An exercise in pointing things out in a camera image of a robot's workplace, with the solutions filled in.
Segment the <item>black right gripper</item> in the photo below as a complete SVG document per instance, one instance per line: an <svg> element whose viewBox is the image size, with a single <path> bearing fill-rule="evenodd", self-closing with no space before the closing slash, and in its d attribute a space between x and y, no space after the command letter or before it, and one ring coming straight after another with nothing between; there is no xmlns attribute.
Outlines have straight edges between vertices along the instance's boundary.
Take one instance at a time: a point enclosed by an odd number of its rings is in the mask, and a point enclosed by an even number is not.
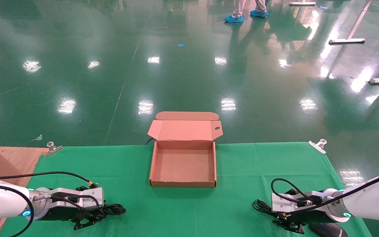
<svg viewBox="0 0 379 237"><path fill-rule="evenodd" d="M295 214L273 211L273 223L286 231L304 234L304 226L307 224L334 223L327 213L322 211L303 211Z"/></svg>

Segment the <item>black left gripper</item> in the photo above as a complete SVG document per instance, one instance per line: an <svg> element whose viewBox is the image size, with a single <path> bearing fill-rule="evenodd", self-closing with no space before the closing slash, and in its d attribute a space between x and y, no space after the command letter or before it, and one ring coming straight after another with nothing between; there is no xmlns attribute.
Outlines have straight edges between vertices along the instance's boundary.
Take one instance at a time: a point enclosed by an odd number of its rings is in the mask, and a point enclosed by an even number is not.
<svg viewBox="0 0 379 237"><path fill-rule="evenodd" d="M106 218L104 215L116 215L117 204L104 204L101 207L93 208L77 208L57 206L48 210L48 212L40 218L41 221L72 221L74 222L74 230L95 225L95 223Z"/></svg>

